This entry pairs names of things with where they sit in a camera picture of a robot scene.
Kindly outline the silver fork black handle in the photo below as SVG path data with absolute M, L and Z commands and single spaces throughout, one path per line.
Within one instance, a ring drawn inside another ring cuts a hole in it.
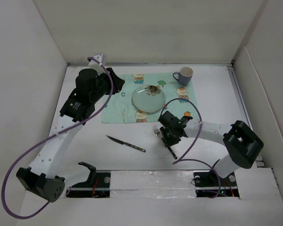
M 153 132 L 154 134 L 156 135 L 156 137 L 158 137 L 163 143 L 164 143 L 164 139 L 163 139 L 163 136 L 160 132 L 160 130 L 157 128 L 156 125 L 153 126 Z M 177 155 L 174 153 L 174 151 L 171 149 L 171 147 L 167 147 L 167 149 L 169 150 L 169 152 L 172 154 L 173 158 L 175 160 L 178 159 Z

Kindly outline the green cartoon print cloth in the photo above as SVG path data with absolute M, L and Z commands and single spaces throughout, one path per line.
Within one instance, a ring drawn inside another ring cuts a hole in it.
M 158 120 L 161 110 L 169 111 L 178 118 L 198 114 L 189 102 L 197 104 L 192 82 L 180 85 L 172 73 L 122 74 L 125 84 L 120 93 L 113 95 L 102 112 L 102 123 L 142 123 Z M 154 85 L 166 95 L 164 106 L 154 113 L 138 110 L 132 103 L 133 92 L 141 86 Z

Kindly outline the green floral plate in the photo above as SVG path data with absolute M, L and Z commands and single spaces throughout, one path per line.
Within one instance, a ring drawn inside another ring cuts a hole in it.
M 164 106 L 166 95 L 158 86 L 141 86 L 133 92 L 132 103 L 142 112 L 154 113 Z

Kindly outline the black handled table knife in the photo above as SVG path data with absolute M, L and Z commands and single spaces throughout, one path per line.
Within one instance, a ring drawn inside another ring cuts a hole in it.
M 132 145 L 132 144 L 130 144 L 130 143 L 128 143 L 128 142 L 121 141 L 121 140 L 119 140 L 119 139 L 116 139 L 116 138 L 111 137 L 111 136 L 108 136 L 108 135 L 106 135 L 106 137 L 108 137 L 108 138 L 111 139 L 112 141 L 114 141 L 114 142 L 116 142 L 116 143 L 119 143 L 119 144 L 121 144 L 121 145 L 126 145 L 126 146 L 128 146 L 128 147 L 133 148 L 133 149 L 139 150 L 139 151 L 141 151 L 141 152 L 143 152 L 143 153 L 146 152 L 145 149 L 140 148 L 140 147 L 135 146 L 135 145 Z

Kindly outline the purple ceramic mug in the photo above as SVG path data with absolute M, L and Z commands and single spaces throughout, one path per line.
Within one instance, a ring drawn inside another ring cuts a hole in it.
M 173 73 L 173 78 L 182 86 L 187 86 L 193 76 L 193 70 L 190 67 L 182 67 L 179 72 Z

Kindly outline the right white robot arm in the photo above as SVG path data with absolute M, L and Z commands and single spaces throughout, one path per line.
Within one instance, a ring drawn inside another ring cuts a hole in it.
M 218 160 L 214 171 L 208 175 L 210 183 L 220 185 L 232 172 L 243 168 L 250 169 L 264 147 L 263 141 L 243 121 L 233 124 L 217 124 L 201 122 L 191 116 L 178 119 L 169 111 L 163 113 L 158 122 L 161 123 L 165 147 L 178 144 L 182 137 L 204 139 L 224 145 L 228 154 Z

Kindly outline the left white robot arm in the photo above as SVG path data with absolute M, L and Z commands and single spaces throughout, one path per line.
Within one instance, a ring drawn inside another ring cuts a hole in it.
M 71 141 L 95 111 L 95 104 L 104 96 L 119 93 L 125 83 L 112 68 L 98 74 L 94 69 L 82 69 L 75 79 L 75 88 L 60 110 L 52 138 L 27 168 L 19 168 L 16 177 L 23 187 L 55 202 L 65 188 L 65 179 L 56 172 Z

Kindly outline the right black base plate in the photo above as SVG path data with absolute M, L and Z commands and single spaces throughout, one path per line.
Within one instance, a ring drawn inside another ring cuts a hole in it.
M 215 197 L 237 197 L 237 184 L 231 181 L 230 177 L 234 177 L 234 172 L 239 168 L 232 161 L 223 162 L 217 160 L 213 165 L 193 159 L 194 162 L 202 163 L 208 167 L 208 170 L 194 172 L 194 178 L 191 184 L 196 187 L 196 194 L 201 194 L 209 198 Z

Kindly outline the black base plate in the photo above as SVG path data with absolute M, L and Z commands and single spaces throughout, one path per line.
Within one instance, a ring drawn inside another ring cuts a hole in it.
M 110 181 L 110 171 L 97 171 L 92 182 L 86 179 L 68 187 L 65 196 L 67 198 L 109 198 Z
M 208 167 L 208 170 L 194 172 L 194 178 L 191 184 L 196 187 L 196 194 L 201 194 L 209 198 L 215 197 L 237 197 L 237 184 L 231 181 L 230 177 L 234 177 L 234 172 L 239 168 L 232 161 L 223 162 L 217 160 L 213 165 L 193 159 L 194 162 L 202 163 Z

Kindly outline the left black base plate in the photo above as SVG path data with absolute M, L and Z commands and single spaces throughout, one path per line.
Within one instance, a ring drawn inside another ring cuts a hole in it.
M 110 171 L 97 171 L 92 182 L 86 179 L 68 187 L 65 196 L 67 198 L 109 198 L 110 181 Z

